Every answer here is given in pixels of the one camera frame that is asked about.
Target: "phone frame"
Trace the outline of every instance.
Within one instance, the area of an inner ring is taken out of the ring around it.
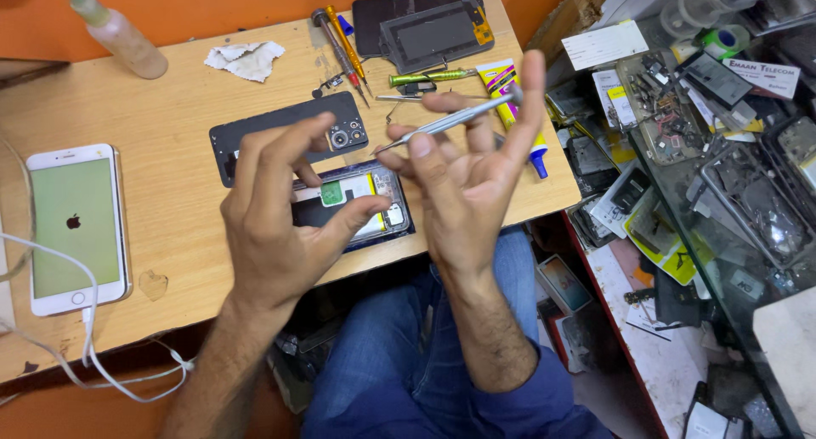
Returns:
[[[117,150],[109,144],[94,144],[91,146],[74,147],[55,152],[43,152],[34,154],[26,160],[29,171],[56,168],[69,164],[83,163],[100,159],[108,159],[110,163],[110,185],[112,204],[114,209],[113,225],[118,236],[117,262],[119,270],[119,280],[99,285],[99,300],[97,304],[113,302],[127,297],[130,293],[132,283],[128,280],[128,252],[125,243],[125,224],[122,218],[122,193],[119,183],[121,181],[118,170]],[[31,312],[38,317],[46,317],[62,312],[70,312],[78,309],[85,309],[92,305],[93,287],[76,289],[55,295],[47,295],[42,298],[34,298],[34,257],[31,258],[29,268]],[[82,301],[74,302],[74,297],[82,294]]]

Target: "phone screen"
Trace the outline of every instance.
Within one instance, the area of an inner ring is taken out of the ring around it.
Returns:
[[[100,285],[119,280],[110,159],[33,170],[36,242],[84,263]],[[34,298],[91,287],[75,264],[34,250]]]

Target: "green screwdriver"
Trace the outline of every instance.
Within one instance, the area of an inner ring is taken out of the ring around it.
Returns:
[[[404,76],[388,76],[388,85],[393,89],[397,85],[405,85],[413,82],[429,82],[431,80],[453,80],[463,77],[475,76],[476,69],[452,69],[450,71],[434,71],[427,74],[405,74]]]

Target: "adhesive tube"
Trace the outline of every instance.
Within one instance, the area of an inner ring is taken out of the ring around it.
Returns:
[[[507,88],[510,84],[521,86],[512,58],[477,65],[476,70],[479,71],[479,77],[482,78],[482,82],[484,82],[487,93],[491,98],[498,98],[507,94]],[[496,110],[499,112],[499,118],[504,123],[505,129],[510,130],[510,127],[516,122],[518,107],[510,102],[505,102]],[[547,152],[547,143],[544,141],[544,135],[539,131],[535,136],[533,148],[530,149],[530,162],[535,166],[535,171],[538,172],[538,177],[541,179],[547,177],[547,170],[544,168],[545,152]]]

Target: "apple logo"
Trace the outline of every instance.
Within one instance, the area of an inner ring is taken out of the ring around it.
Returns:
[[[72,218],[68,218],[68,220],[65,221],[65,225],[67,225],[68,228],[79,228],[79,226],[81,226],[82,224],[79,224],[79,216],[77,216],[77,214],[74,213],[74,216]]]

